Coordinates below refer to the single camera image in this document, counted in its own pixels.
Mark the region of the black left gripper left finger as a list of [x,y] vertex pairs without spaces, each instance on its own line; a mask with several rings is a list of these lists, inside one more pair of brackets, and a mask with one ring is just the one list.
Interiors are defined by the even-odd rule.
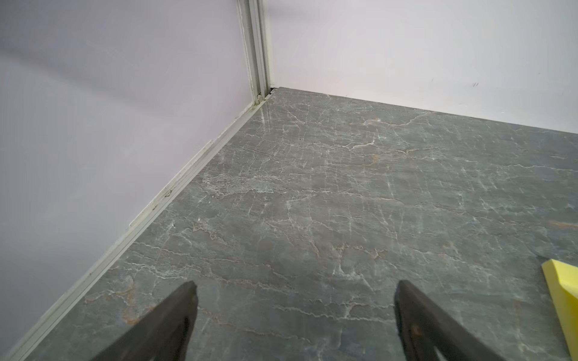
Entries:
[[197,310],[197,286],[185,282],[93,359],[184,360]]

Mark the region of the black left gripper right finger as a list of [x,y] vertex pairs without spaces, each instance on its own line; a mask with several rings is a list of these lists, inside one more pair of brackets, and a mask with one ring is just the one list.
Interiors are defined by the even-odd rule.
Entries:
[[407,360],[502,360],[408,280],[394,295],[397,332]]

